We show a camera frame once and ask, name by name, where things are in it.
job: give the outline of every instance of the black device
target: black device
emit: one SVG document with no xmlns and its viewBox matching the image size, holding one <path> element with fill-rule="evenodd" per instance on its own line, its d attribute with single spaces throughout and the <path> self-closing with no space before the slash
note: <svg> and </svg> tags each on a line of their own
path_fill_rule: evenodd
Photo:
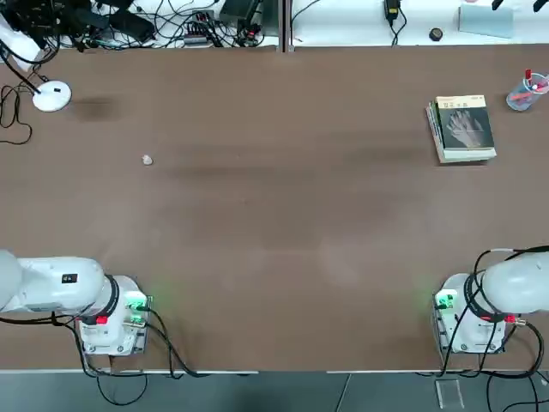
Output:
<svg viewBox="0 0 549 412">
<path fill-rule="evenodd" d="M 398 17 L 398 10 L 401 7 L 401 0 L 385 0 L 383 6 L 385 9 L 385 19 L 393 27 L 393 21 Z"/>
<path fill-rule="evenodd" d="M 101 29 L 109 27 L 109 18 L 106 15 L 98 15 L 86 9 L 76 9 L 74 15 L 78 21 L 91 27 Z"/>
<path fill-rule="evenodd" d="M 112 28 L 120 33 L 128 34 L 142 43 L 154 36 L 153 23 L 130 13 L 128 10 L 119 9 L 109 17 L 109 22 Z"/>
<path fill-rule="evenodd" d="M 44 48 L 45 39 L 50 37 L 82 36 L 87 24 L 74 12 L 91 7 L 90 0 L 7 0 L 0 5 L 0 12 L 13 30 L 26 34 Z"/>
<path fill-rule="evenodd" d="M 100 5 L 106 4 L 107 6 L 126 10 L 133 2 L 134 0 L 99 0 L 97 5 L 99 7 Z"/>
<path fill-rule="evenodd" d="M 442 37 L 443 31 L 438 27 L 432 28 L 429 32 L 429 39 L 431 39 L 432 41 L 440 41 Z"/>
<path fill-rule="evenodd" d="M 261 0 L 226 0 L 220 11 L 220 21 L 227 26 L 249 26 Z"/>
</svg>

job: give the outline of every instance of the tabletop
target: tabletop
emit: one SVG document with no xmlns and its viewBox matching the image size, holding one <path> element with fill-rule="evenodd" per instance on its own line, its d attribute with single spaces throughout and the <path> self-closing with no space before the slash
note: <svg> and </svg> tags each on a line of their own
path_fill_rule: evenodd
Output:
<svg viewBox="0 0 549 412">
<path fill-rule="evenodd" d="M 0 147 L 0 246 L 132 276 L 197 369 L 437 369 L 443 280 L 549 240 L 549 100 L 504 101 L 526 67 L 549 46 L 61 51 L 72 102 L 23 96 L 33 138 Z M 454 94 L 486 96 L 495 160 L 438 165 L 425 106 Z M 0 369 L 78 368 L 59 329 L 2 325 Z M 529 367 L 518 335 L 488 367 Z M 124 361 L 167 369 L 152 337 Z"/>
</svg>

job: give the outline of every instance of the hand illustration on book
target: hand illustration on book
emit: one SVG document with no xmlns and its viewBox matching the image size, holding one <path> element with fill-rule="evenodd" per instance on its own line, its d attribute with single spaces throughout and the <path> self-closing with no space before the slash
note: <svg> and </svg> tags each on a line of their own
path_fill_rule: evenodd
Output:
<svg viewBox="0 0 549 412">
<path fill-rule="evenodd" d="M 466 148 L 482 147 L 484 130 L 470 112 L 456 110 L 451 114 L 446 127 L 452 136 L 463 143 Z"/>
</svg>

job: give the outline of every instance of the stack of books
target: stack of books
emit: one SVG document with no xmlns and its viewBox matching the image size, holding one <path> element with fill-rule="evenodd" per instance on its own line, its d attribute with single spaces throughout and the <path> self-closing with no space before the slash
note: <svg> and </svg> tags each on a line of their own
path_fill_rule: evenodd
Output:
<svg viewBox="0 0 549 412">
<path fill-rule="evenodd" d="M 483 95 L 438 96 L 426 111 L 441 163 L 496 157 Z"/>
</svg>

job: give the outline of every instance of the white lamp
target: white lamp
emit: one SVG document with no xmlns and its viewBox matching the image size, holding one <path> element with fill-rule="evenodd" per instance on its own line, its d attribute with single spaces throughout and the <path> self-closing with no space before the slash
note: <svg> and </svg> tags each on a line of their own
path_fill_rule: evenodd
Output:
<svg viewBox="0 0 549 412">
<path fill-rule="evenodd" d="M 63 109 L 70 102 L 70 87 L 59 80 L 50 80 L 37 87 L 33 95 L 34 106 L 42 112 L 56 112 Z"/>
</svg>

